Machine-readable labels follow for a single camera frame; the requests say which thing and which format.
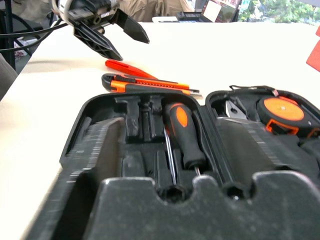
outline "black plastic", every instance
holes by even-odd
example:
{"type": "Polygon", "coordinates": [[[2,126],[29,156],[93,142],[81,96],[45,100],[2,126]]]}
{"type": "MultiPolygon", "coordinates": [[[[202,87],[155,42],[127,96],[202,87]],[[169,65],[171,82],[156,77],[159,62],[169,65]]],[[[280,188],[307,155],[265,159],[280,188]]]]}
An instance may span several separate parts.
{"type": "Polygon", "coordinates": [[[178,21],[196,21],[202,23],[212,23],[211,20],[202,15],[201,12],[181,11],[176,14],[178,21]]]}
{"type": "MultiPolygon", "coordinates": [[[[304,98],[278,92],[320,119],[304,98]]],[[[27,239],[318,240],[320,142],[266,131],[255,109],[272,95],[270,88],[217,91],[205,106],[170,91],[90,99],[27,239]],[[227,117],[226,100],[248,119],[227,117]],[[205,164],[197,176],[173,141],[173,186],[164,108],[177,102],[190,110],[205,164]]]]}
{"type": "Polygon", "coordinates": [[[120,53],[103,35],[105,33],[104,25],[117,24],[132,39],[146,44],[150,41],[142,26],[120,9],[117,9],[113,15],[101,19],[101,13],[98,14],[98,12],[104,10],[106,13],[110,9],[110,1],[73,1],[73,5],[70,8],[69,20],[73,24],[74,36],[85,45],[104,58],[121,61],[123,58],[120,53]]]}
{"type": "MultiPolygon", "coordinates": [[[[126,93],[135,93],[135,92],[155,92],[155,93],[167,93],[168,89],[166,88],[161,88],[161,87],[156,87],[153,85],[141,85],[141,84],[132,84],[128,83],[125,85],[125,92],[126,93]]],[[[173,93],[182,93],[182,90],[174,90],[170,89],[171,92],[173,93]]]]}

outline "tape measure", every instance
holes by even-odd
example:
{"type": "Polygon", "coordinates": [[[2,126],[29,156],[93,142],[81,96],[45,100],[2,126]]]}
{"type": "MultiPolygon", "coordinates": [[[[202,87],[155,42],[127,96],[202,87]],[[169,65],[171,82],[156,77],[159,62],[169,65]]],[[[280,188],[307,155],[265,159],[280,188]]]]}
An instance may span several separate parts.
{"type": "Polygon", "coordinates": [[[300,138],[320,135],[320,123],[289,98],[264,97],[257,103],[256,110],[269,132],[300,138]]]}

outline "table surface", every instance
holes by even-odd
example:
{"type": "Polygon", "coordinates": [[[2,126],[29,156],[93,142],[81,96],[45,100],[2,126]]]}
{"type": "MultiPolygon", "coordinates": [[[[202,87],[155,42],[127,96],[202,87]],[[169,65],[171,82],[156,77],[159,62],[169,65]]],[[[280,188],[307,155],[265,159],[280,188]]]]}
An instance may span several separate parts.
{"type": "MultiPolygon", "coordinates": [[[[200,89],[269,85],[320,108],[320,72],[306,64],[319,40],[306,24],[142,23],[150,44],[115,25],[106,36],[126,63],[200,89]]],[[[0,102],[0,239],[19,239],[61,170],[59,159],[82,105],[106,93],[105,59],[72,34],[53,32],[0,102]]]]}

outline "box cutter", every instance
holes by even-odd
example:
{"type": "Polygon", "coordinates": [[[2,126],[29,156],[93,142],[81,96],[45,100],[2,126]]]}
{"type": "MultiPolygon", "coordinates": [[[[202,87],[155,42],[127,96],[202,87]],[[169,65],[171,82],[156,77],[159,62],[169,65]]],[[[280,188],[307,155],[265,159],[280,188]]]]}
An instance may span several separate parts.
{"type": "Polygon", "coordinates": [[[172,91],[193,97],[202,97],[199,90],[189,89],[189,85],[173,81],[114,73],[102,75],[101,80],[105,89],[116,93],[172,91]]]}

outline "screwdriver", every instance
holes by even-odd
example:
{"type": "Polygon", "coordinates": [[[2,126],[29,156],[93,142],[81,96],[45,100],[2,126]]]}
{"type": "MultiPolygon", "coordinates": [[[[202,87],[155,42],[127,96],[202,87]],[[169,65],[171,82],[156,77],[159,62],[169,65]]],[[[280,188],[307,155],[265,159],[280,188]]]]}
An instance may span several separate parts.
{"type": "Polygon", "coordinates": [[[195,123],[191,110],[182,103],[173,103],[164,108],[164,114],[171,132],[183,153],[183,165],[186,169],[195,169],[201,175],[199,167],[206,165],[206,157],[200,150],[195,123]]]}
{"type": "Polygon", "coordinates": [[[170,138],[169,138],[169,135],[167,133],[166,128],[164,128],[164,137],[165,137],[166,149],[168,151],[169,168],[170,168],[170,172],[171,172],[172,182],[173,182],[173,185],[177,185],[177,174],[176,174],[176,169],[175,169],[175,161],[174,161],[174,157],[172,154],[170,138]]]}

